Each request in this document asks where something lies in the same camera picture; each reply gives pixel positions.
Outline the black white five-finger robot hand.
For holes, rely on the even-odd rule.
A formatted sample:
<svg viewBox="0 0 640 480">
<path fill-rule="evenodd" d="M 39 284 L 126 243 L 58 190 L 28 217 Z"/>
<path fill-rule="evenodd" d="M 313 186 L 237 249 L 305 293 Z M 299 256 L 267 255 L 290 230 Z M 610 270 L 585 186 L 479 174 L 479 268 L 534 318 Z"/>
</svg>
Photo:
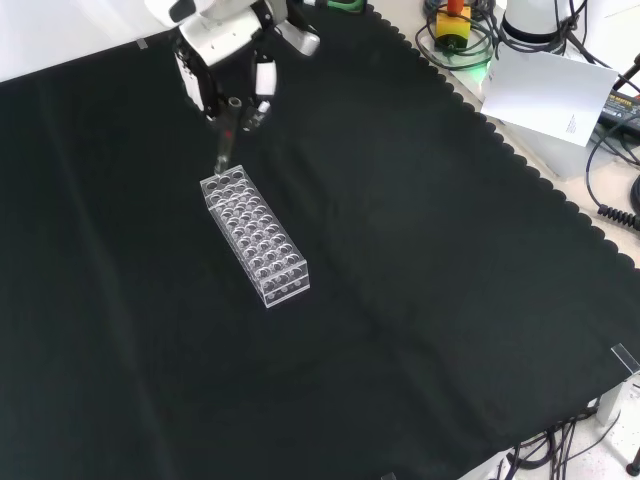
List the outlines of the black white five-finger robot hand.
<svg viewBox="0 0 640 480">
<path fill-rule="evenodd" d="M 241 128 L 257 129 L 271 110 L 277 88 L 277 67 L 261 51 L 266 33 L 274 33 L 300 54 L 310 57 L 320 45 L 317 31 L 292 1 L 180 1 L 170 9 L 177 23 L 174 55 L 188 97 L 205 118 L 216 124 L 232 101 L 222 93 L 214 69 L 252 55 L 253 92 L 247 101 Z"/>
</svg>

